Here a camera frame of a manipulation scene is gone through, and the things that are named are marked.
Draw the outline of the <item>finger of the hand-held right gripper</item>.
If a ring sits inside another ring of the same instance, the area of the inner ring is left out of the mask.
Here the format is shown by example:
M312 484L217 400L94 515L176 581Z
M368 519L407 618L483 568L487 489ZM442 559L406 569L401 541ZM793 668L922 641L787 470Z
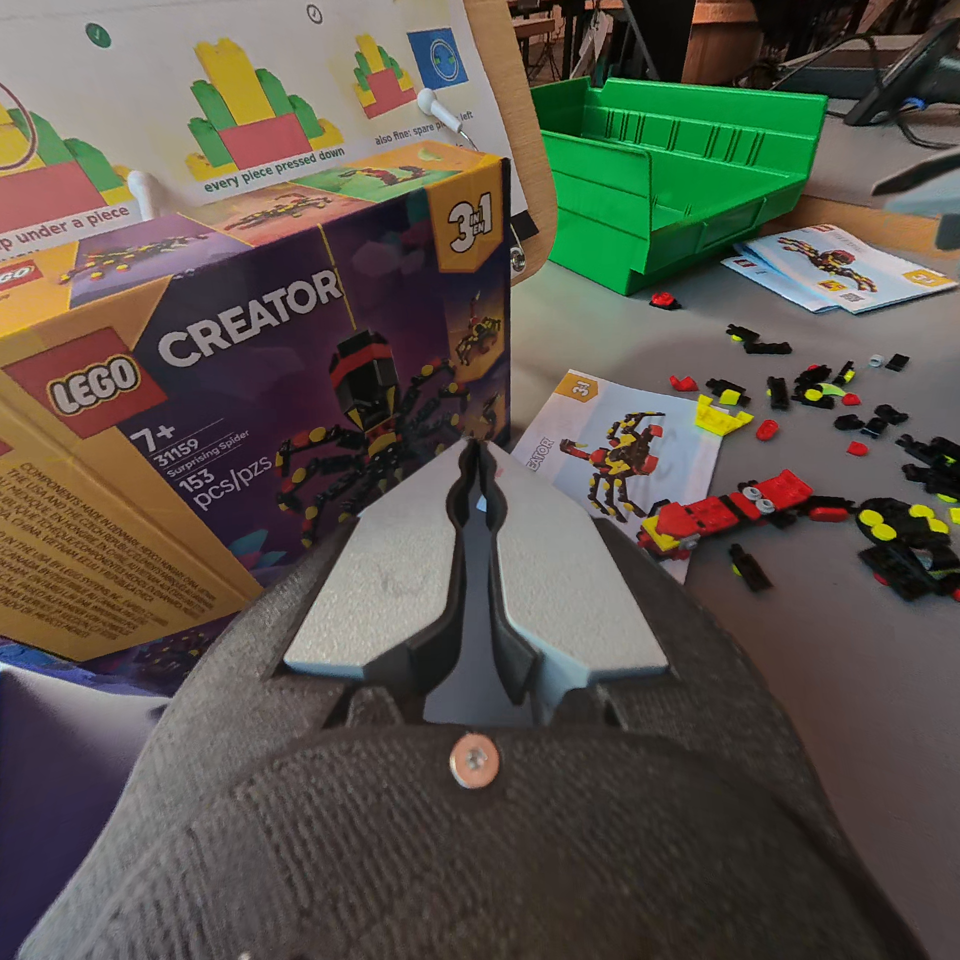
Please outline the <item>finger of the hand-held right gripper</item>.
M884 209L939 220L934 243L959 249L959 149L942 150L877 182L872 198Z

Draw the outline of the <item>open spider instruction booklet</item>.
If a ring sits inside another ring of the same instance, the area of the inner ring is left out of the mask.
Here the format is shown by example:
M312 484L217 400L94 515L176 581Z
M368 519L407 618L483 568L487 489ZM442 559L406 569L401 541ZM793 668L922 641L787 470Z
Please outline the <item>open spider instruction booklet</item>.
M657 505L710 491L722 439L697 401L568 370L511 454L594 517L636 541Z

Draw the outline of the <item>green plastic bin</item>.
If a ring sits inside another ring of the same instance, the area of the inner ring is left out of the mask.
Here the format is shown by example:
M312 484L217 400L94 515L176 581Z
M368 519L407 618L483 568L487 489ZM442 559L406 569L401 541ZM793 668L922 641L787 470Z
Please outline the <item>green plastic bin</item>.
M535 87L558 225L549 260L630 296L795 209L821 94L609 78Z

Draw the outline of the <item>purple lego set box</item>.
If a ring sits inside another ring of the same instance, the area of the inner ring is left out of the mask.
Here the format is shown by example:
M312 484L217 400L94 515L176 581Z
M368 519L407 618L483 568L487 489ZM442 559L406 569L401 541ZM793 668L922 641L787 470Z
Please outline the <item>purple lego set box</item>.
M509 423L494 190L248 245L170 217L2 274L1 627L84 662L220 621Z

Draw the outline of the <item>printed instruction sheet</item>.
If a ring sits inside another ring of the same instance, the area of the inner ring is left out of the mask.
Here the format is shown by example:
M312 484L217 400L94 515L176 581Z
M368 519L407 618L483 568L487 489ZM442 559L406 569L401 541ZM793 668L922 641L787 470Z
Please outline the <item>printed instruction sheet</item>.
M1 3L2 259L266 186L512 155L464 2Z

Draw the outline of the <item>black barcode scanner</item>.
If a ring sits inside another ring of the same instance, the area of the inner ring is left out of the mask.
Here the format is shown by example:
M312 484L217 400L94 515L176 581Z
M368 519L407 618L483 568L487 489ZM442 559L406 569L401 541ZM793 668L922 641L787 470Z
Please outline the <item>black barcode scanner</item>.
M959 19L927 30L845 115L851 127L896 119L908 106L959 105Z

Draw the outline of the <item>pile of lego pieces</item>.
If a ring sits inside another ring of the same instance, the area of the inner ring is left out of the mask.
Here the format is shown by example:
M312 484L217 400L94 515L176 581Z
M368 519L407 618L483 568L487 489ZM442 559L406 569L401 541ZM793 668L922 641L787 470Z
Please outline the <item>pile of lego pieces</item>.
M747 354L790 354L788 342L762 342L760 334L738 324L729 324L726 335L739 342ZM786 379L768 377L767 396L771 408L786 412L790 402L815 409L832 411L839 399L845 406L856 406L859 396L847 390L855 375L853 362L842 366L836 376L824 365L812 365L799 374L788 394ZM899 426L908 419L906 412L889 404L874 408L873 416L863 420L857 414L843 414L834 420L834 428L856 431L876 439L890 426ZM930 443L916 443L902 435L897 444L927 469L905 474L923 483L933 496L956 501L958 498L958 446L945 438ZM871 546L858 557L873 578L892 590L900 599L913 602L928 595L948 596L958 602L958 553L954 550L951 528L936 512L922 503L908 503L890 497L874 497L856 505L853 517L857 528ZM754 592L772 588L772 583L756 559L738 544L728 548L731 565Z

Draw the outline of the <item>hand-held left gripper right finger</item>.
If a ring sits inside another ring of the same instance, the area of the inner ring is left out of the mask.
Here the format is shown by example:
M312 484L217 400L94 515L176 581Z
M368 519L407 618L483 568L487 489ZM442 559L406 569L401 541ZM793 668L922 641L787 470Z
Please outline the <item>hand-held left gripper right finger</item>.
M572 690L665 674L669 662L603 532L571 498L491 442L481 444L490 537L493 659L510 701L558 706Z

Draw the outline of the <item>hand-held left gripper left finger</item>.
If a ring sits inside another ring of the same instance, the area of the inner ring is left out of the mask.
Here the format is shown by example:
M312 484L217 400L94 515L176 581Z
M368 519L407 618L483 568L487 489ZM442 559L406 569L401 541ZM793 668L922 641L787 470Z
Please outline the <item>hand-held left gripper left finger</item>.
M477 440L458 440L346 523L294 618L284 667L394 695L427 695L450 675L477 462Z

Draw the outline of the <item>closed instruction booklet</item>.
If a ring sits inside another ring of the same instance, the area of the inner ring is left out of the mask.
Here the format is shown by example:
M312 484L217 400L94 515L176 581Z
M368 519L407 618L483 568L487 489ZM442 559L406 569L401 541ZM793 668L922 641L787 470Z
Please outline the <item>closed instruction booklet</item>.
M803 309L865 314L958 288L937 270L881 251L831 224L737 244L723 265Z

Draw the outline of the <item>red yellow black lego model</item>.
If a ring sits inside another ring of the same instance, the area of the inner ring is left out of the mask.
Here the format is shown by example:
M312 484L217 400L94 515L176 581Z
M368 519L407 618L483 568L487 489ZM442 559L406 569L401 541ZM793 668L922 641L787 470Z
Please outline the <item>red yellow black lego model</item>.
M641 522L637 544L658 561L686 560L708 538L743 528L772 524L784 530L800 518L844 522L856 503L818 494L796 473L784 469L760 482L740 484L727 494L690 503L668 501Z

